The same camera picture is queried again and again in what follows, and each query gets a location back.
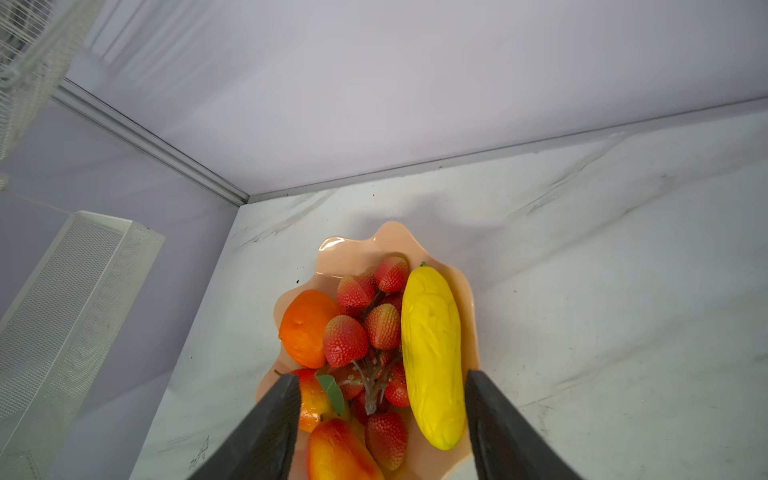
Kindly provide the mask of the red lychee bunch with leaf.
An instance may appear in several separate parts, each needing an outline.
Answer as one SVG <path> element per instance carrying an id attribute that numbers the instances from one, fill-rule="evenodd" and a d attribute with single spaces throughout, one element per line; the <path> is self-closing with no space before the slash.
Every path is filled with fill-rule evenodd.
<path id="1" fill-rule="evenodd" d="M 355 432 L 382 473 L 404 463 L 409 433 L 399 409 L 410 405 L 401 356 L 401 308 L 408 261 L 389 255 L 336 290 L 341 314 L 325 328 L 329 393 L 338 392 L 361 425 Z"/>

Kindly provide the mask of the orange fake fruit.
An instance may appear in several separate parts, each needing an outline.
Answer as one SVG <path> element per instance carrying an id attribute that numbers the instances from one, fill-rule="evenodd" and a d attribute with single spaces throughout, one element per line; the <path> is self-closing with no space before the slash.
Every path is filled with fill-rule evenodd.
<path id="1" fill-rule="evenodd" d="M 325 366 L 325 328 L 340 314 L 336 301 L 325 293 L 315 289 L 301 292 L 287 307 L 279 329 L 279 339 L 288 355 L 306 368 Z"/>

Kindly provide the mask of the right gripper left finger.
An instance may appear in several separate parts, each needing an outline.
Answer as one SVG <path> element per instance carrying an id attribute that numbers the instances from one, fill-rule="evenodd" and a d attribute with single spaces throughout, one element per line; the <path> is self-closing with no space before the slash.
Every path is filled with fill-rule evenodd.
<path id="1" fill-rule="evenodd" d="M 286 479 L 300 410 L 299 379 L 284 374 L 190 479 Z"/>

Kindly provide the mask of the red yellow mango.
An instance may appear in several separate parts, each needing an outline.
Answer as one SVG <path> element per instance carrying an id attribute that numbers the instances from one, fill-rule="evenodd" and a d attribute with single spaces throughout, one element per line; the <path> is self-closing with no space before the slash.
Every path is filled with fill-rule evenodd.
<path id="1" fill-rule="evenodd" d="M 321 423 L 310 434 L 307 474 L 312 480 L 384 478 L 366 446 L 341 419 Z"/>
<path id="2" fill-rule="evenodd" d="M 351 410 L 348 406 L 342 414 L 338 414 L 312 369 L 302 368 L 292 371 L 299 379 L 301 392 L 301 410 L 299 429 L 311 433 L 318 425 L 330 419 L 351 421 Z"/>

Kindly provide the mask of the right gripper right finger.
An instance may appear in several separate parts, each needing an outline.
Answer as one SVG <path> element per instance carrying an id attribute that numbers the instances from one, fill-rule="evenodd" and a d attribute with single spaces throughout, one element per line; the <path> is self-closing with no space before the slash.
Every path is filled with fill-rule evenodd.
<path id="1" fill-rule="evenodd" d="M 580 478 L 480 370 L 467 374 L 465 406 L 480 479 Z"/>

